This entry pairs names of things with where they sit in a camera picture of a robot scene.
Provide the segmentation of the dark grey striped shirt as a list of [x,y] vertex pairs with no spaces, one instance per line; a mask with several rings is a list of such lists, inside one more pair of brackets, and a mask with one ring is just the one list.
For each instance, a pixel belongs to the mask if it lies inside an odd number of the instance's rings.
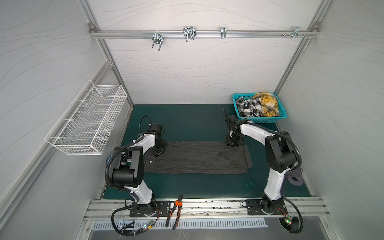
[[159,156],[144,154],[144,171],[159,174],[241,175],[253,167],[246,145],[225,142],[170,142]]

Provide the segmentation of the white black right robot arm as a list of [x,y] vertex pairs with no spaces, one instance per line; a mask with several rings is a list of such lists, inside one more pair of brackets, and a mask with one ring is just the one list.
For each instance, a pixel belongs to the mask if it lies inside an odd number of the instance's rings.
[[265,146],[269,176],[260,208],[263,213],[271,215],[283,203],[283,187],[287,174],[301,167],[301,154],[288,132],[273,131],[252,121],[240,121],[234,115],[228,116],[226,111],[223,113],[229,131],[226,135],[228,146],[242,145],[244,136]]

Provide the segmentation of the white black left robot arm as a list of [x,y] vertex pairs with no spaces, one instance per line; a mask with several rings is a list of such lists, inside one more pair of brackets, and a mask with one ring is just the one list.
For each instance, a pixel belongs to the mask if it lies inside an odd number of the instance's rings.
[[149,129],[125,146],[117,146],[106,161],[105,180],[110,188],[127,192],[134,199],[133,210],[139,217],[153,216],[156,198],[144,181],[144,154],[155,157],[167,147],[162,138],[162,126],[150,124]]

